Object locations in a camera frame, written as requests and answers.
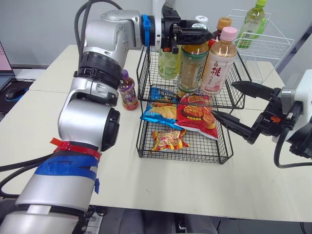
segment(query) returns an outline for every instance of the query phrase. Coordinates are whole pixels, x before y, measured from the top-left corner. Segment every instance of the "laptop screen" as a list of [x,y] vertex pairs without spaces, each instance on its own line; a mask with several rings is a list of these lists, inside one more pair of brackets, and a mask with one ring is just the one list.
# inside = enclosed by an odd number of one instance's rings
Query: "laptop screen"
[[7,56],[5,55],[1,42],[0,42],[0,75],[8,75],[8,76],[14,75],[14,72],[11,68]]

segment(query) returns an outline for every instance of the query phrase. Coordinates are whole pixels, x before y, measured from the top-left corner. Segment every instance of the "orange bottle cap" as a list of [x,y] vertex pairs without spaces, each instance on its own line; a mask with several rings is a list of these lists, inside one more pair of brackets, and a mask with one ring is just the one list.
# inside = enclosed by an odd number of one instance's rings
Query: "orange bottle cap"
[[218,21],[218,25],[216,26],[216,28],[220,31],[222,31],[222,29],[224,27],[230,27],[232,24],[232,19],[229,17],[221,17]]

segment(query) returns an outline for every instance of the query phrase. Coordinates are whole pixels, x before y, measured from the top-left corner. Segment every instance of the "pink bottle cap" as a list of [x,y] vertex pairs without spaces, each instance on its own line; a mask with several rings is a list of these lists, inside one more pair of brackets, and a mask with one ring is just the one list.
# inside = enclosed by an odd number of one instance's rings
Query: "pink bottle cap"
[[220,40],[233,41],[237,37],[237,29],[233,27],[224,27],[221,32]]

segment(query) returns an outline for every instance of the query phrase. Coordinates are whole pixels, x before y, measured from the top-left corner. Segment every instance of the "red chip bag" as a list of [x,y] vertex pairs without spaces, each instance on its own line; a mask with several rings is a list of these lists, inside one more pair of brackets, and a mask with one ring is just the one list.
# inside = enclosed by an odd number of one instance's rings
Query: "red chip bag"
[[175,130],[170,132],[152,132],[152,136],[155,141],[152,151],[160,151],[165,149],[179,150],[185,147],[189,147],[189,144],[181,140],[185,133],[185,129],[182,131]]
[[181,128],[195,131],[212,139],[218,139],[218,132],[216,129],[215,117],[211,114],[211,108],[205,106],[193,106],[194,104],[209,104],[208,96],[200,95],[185,95],[182,103],[189,103],[190,105],[179,104],[176,112],[175,125]]

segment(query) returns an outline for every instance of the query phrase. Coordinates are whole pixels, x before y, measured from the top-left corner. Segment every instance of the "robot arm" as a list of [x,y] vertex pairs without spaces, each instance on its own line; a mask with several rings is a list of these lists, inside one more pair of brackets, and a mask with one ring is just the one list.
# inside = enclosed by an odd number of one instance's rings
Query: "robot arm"
[[[88,14],[91,4],[98,1],[83,5],[78,18],[84,9]],[[117,88],[123,83],[121,69],[128,50],[154,46],[156,41],[166,51],[177,53],[176,40],[179,44],[200,44],[212,37],[207,30],[189,28],[194,21],[181,20],[167,5],[162,13],[163,19],[156,20],[161,22],[157,26],[163,29],[161,35],[155,33],[153,16],[121,9],[89,22],[85,32],[82,29],[81,41],[77,38],[78,70],[58,118],[62,141],[53,140],[58,148],[38,166],[16,201],[19,211],[6,216],[0,233],[72,233],[88,210],[93,190],[98,189],[100,152],[116,142],[120,113],[113,107],[117,104]]]
[[312,166],[312,162],[281,165],[279,154],[284,141],[291,143],[290,151],[298,156],[312,158],[312,70],[304,75],[290,77],[283,89],[269,88],[249,81],[232,84],[251,97],[269,101],[252,127],[239,122],[227,113],[213,111],[214,117],[229,130],[241,135],[250,144],[258,136],[273,136],[276,142],[274,163],[279,168]]

